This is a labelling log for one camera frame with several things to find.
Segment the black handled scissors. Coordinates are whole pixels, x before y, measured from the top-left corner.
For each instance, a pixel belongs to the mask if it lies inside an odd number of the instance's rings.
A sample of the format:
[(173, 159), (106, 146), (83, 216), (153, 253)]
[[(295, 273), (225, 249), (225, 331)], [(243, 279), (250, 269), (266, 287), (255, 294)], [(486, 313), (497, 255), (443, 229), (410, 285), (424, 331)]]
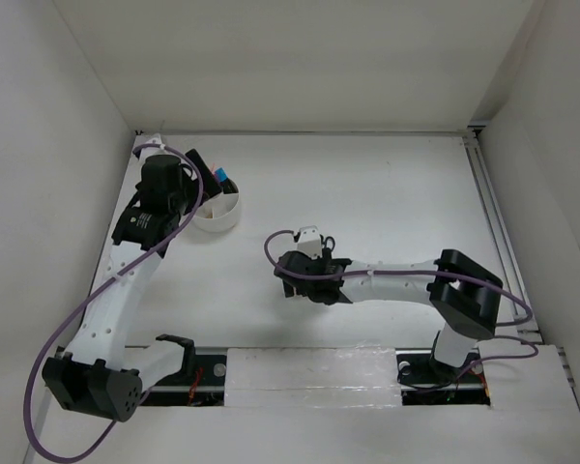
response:
[(331, 258), (336, 246), (336, 241), (332, 236), (321, 236), (321, 256)]

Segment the blue black highlighter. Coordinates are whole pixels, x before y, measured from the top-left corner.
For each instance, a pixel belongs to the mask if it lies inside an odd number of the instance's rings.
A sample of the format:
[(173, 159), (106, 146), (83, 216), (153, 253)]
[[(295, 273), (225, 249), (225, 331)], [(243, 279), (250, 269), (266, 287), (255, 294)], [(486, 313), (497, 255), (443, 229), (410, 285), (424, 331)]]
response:
[(222, 167), (215, 171), (215, 175), (224, 194), (231, 194), (235, 192), (232, 181), (228, 178)]

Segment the pink black highlighter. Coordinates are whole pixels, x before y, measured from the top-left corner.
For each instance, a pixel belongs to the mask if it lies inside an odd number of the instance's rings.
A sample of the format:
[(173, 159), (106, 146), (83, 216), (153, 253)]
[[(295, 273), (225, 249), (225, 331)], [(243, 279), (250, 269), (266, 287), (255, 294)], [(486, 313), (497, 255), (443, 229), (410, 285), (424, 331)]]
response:
[(203, 191), (208, 198), (216, 197), (222, 193), (222, 187), (213, 172), (209, 169), (206, 162), (202, 159), (195, 149), (186, 152), (186, 158), (190, 160), (197, 168), (198, 177), (203, 182)]

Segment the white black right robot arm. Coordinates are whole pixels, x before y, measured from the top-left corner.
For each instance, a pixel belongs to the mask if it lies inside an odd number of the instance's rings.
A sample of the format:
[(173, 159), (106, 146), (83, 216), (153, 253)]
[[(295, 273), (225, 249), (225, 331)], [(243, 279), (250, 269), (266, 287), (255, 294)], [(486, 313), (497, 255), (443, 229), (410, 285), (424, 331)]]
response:
[(283, 281), (287, 297), (318, 304), (394, 301), (435, 308), (445, 324), (427, 368), (439, 384), (453, 381), (477, 343), (494, 337), (503, 289), (496, 275), (455, 249), (406, 265), (334, 258), (329, 249), (315, 258), (293, 250), (279, 258), (274, 275)]

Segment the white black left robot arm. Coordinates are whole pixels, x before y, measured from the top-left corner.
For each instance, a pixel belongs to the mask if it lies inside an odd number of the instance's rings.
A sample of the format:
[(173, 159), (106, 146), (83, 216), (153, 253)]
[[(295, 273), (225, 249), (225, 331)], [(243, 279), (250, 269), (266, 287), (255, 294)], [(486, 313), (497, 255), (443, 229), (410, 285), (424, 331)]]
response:
[(145, 288), (167, 252), (167, 238), (197, 204), (191, 169), (169, 154), (147, 157), (136, 192), (112, 233), (105, 278), (110, 286), (91, 301), (73, 340), (43, 364), (42, 377), (60, 406), (111, 421), (127, 421), (144, 392), (169, 377), (195, 374), (191, 339), (161, 334), (127, 354), (126, 342)]

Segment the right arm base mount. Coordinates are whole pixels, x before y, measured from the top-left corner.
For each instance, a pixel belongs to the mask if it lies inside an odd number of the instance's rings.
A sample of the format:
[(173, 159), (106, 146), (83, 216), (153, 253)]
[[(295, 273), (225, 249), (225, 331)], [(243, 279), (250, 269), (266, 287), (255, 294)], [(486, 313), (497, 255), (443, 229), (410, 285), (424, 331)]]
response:
[(472, 351), (460, 368), (432, 361), (429, 350), (396, 352), (397, 383), (403, 406), (450, 406), (491, 404), (483, 366), (466, 367), (479, 359)]

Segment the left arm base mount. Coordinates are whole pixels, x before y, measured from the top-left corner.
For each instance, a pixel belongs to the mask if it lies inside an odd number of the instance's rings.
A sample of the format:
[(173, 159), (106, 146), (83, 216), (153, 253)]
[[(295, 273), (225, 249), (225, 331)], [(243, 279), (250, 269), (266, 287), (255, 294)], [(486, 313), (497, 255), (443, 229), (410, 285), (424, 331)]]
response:
[(135, 357), (142, 380), (142, 406), (220, 407), (224, 404), (227, 351), (195, 346), (161, 334)]

